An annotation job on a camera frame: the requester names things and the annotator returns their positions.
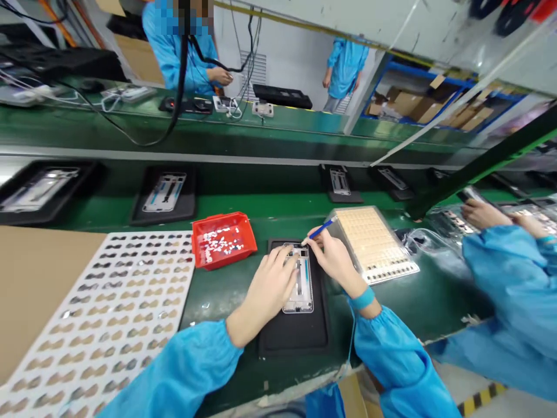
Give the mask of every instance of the wrist strap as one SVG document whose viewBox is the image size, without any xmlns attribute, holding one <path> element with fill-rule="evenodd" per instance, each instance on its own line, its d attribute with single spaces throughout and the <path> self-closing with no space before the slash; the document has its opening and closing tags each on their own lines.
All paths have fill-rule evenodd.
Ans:
<svg viewBox="0 0 557 418">
<path fill-rule="evenodd" d="M 539 238 L 537 240 L 540 244 L 555 244 L 555 242 L 557 241 L 557 238 L 555 238 L 555 236 L 553 235 L 548 235 L 547 237 L 543 237 L 543 238 Z"/>
<path fill-rule="evenodd" d="M 375 293 L 370 287 L 368 287 L 360 297 L 351 299 L 350 304 L 355 310 L 360 311 L 366 306 L 371 305 L 373 299 L 375 299 Z"/>
</svg>

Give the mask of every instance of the plastic bag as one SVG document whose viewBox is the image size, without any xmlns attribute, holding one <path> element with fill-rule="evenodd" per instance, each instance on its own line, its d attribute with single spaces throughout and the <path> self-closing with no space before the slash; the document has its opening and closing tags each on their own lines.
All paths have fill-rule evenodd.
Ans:
<svg viewBox="0 0 557 418">
<path fill-rule="evenodd" d="M 473 282 L 472 271 L 466 265 L 460 248 L 437 233 L 418 228 L 410 231 L 403 244 L 416 259 L 429 257 L 445 273 L 465 282 Z"/>
</svg>

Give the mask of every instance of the blue pen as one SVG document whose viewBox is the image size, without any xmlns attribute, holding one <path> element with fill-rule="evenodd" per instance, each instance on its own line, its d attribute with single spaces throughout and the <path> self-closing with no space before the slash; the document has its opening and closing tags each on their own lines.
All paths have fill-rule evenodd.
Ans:
<svg viewBox="0 0 557 418">
<path fill-rule="evenodd" d="M 323 232 L 323 229 L 325 229 L 326 227 L 328 227 L 329 225 L 331 225 L 331 224 L 332 224 L 333 222 L 335 222 L 337 219 L 338 219 L 338 218 L 337 218 L 336 216 L 333 216 L 331 219 L 329 219 L 327 222 L 325 222 L 322 226 L 320 226 L 319 228 L 317 228 L 317 230 L 309 236 L 309 239 L 310 239 L 310 240 L 315 239 L 315 237 L 316 237 L 317 235 L 319 235 L 321 232 Z"/>
</svg>

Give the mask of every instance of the green metal bar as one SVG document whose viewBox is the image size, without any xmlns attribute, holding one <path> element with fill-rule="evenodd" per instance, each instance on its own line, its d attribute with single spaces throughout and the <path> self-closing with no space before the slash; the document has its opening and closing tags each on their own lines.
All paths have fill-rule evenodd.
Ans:
<svg viewBox="0 0 557 418">
<path fill-rule="evenodd" d="M 428 210 L 438 202 L 459 192 L 467 185 L 474 184 L 489 173 L 499 170 L 539 144 L 556 136 L 557 106 L 554 106 L 450 177 L 442 179 L 436 188 L 410 200 L 406 206 L 408 216 L 414 220 L 423 218 Z"/>
</svg>

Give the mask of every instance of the blue anti-static wrist strap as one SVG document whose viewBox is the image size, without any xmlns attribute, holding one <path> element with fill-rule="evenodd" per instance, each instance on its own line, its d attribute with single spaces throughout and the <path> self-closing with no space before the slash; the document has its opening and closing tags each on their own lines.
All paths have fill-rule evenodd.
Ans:
<svg viewBox="0 0 557 418">
<path fill-rule="evenodd" d="M 373 299 L 375 299 L 375 293 L 370 287 L 368 287 L 363 295 L 357 297 L 356 299 L 351 299 L 350 304 L 354 307 L 355 310 L 359 311 L 366 306 L 371 305 Z"/>
</svg>

